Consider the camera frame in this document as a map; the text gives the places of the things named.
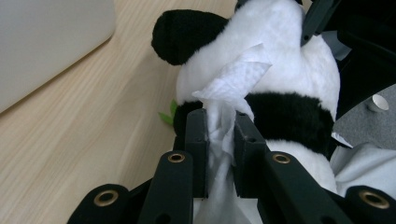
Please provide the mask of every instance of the stuffed animal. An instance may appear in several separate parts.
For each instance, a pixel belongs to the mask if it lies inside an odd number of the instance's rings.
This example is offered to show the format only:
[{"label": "stuffed animal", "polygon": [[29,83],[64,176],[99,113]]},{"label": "stuffed animal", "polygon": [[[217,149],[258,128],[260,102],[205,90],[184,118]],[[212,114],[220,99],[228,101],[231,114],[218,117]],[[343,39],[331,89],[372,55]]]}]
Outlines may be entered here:
[{"label": "stuffed animal", "polygon": [[181,65],[174,118],[177,136],[184,136],[188,113],[203,106],[192,93],[244,51],[262,44],[272,66],[245,98],[254,124],[271,150],[293,155],[322,187],[335,191],[325,158],[340,89],[330,49],[321,36],[301,47],[304,12],[295,1],[240,2],[246,3],[238,5],[230,19],[170,10],[155,24],[152,47],[163,60]]}]

